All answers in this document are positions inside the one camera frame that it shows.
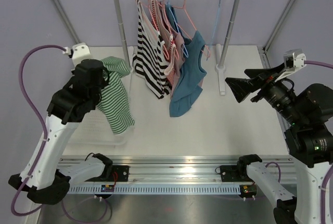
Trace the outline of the light blue wire hanger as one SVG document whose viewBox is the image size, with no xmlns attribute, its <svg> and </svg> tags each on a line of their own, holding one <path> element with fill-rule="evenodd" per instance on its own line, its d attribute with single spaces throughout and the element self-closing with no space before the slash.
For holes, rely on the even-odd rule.
<svg viewBox="0 0 333 224">
<path fill-rule="evenodd" d="M 216 35 L 217 24 L 219 22 L 219 18 L 220 18 L 220 14 L 221 14 L 221 3 L 222 3 L 222 0 L 219 0 L 218 5 L 217 5 L 216 15 L 215 15 L 215 21 L 214 21 L 214 25 L 213 25 L 213 31 L 212 31 L 210 43 L 208 45 L 208 50 L 211 49 L 215 35 Z"/>
</svg>

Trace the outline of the blue tank top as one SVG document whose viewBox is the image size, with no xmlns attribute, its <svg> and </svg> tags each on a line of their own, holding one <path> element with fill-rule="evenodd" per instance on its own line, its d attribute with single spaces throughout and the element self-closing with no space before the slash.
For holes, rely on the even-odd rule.
<svg viewBox="0 0 333 224">
<path fill-rule="evenodd" d="M 202 93 L 202 82 L 207 74 L 201 66 L 201 50 L 206 43 L 200 32 L 197 31 L 192 36 L 192 40 L 185 36 L 182 37 L 185 62 L 180 69 L 180 79 L 169 104 L 170 117 L 180 117 L 191 109 Z"/>
</svg>

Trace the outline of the green striped tank top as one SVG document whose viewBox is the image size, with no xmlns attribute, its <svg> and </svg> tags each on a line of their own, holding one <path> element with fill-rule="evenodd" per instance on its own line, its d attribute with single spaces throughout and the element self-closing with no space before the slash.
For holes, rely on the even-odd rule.
<svg viewBox="0 0 333 224">
<path fill-rule="evenodd" d="M 111 131 L 115 135 L 125 133 L 135 125 L 135 120 L 130 111 L 130 102 L 122 78 L 130 74 L 125 60 L 117 57 L 106 57 L 101 60 L 108 73 L 108 85 L 101 91 L 101 101 L 97 108 L 106 116 Z"/>
</svg>

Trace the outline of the mauve pink tank top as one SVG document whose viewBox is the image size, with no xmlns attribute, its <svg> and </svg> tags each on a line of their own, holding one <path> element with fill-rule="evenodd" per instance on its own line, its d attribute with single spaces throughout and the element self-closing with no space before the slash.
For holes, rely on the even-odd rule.
<svg viewBox="0 0 333 224">
<path fill-rule="evenodd" d="M 167 50 L 169 54 L 168 67 L 164 70 L 164 74 L 171 85 L 170 97 L 173 96 L 174 90 L 180 79 L 180 69 L 185 62 L 184 53 L 184 39 L 181 35 L 181 30 L 176 23 L 176 17 L 167 8 L 166 5 L 161 5 L 159 2 L 160 18 L 163 22 L 161 30 L 162 36 L 166 38 Z"/>
</svg>

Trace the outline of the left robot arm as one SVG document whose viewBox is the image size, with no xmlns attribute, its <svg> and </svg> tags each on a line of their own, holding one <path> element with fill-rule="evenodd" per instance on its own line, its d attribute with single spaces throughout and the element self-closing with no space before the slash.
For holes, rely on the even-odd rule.
<svg viewBox="0 0 333 224">
<path fill-rule="evenodd" d="M 53 96 L 47 108 L 46 135 L 39 141 L 25 169 L 9 178 L 9 185 L 27 193 L 37 204 L 55 205 L 70 186 L 90 179 L 107 181 L 112 176 L 112 160 L 97 153 L 67 169 L 58 162 L 84 116 L 96 109 L 101 91 L 108 85 L 102 62 L 85 59 L 76 65 L 73 76 Z"/>
</svg>

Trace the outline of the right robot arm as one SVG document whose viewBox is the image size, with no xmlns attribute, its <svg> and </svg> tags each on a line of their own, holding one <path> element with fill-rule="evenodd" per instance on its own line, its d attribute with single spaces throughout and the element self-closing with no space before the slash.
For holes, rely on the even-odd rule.
<svg viewBox="0 0 333 224">
<path fill-rule="evenodd" d="M 332 117 L 332 89 L 319 83 L 295 94 L 284 85 L 303 65 L 247 69 L 246 78 L 226 78 L 237 102 L 254 93 L 252 102 L 266 100 L 288 123 L 285 141 L 297 174 L 297 193 L 287 191 L 255 154 L 242 156 L 237 177 L 251 179 L 273 207 L 276 223 L 332 223 L 326 200 L 332 176 L 332 134 L 326 122 Z"/>
</svg>

